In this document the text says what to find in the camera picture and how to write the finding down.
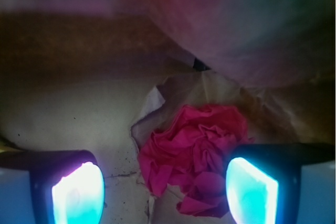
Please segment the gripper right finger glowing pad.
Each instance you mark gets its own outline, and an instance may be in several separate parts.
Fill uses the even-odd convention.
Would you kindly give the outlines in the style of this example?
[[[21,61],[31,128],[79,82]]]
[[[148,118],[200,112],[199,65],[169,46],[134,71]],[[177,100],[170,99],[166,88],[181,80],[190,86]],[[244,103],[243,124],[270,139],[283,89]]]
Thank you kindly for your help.
[[[237,147],[227,166],[226,196],[236,223],[335,223],[335,146]]]

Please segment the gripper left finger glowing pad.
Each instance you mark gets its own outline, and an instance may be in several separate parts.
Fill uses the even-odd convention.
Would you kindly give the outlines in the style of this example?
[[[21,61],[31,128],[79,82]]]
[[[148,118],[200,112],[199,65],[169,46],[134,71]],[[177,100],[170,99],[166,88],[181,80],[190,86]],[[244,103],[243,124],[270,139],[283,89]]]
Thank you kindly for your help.
[[[1,223],[99,223],[104,196],[89,151],[1,152]]]

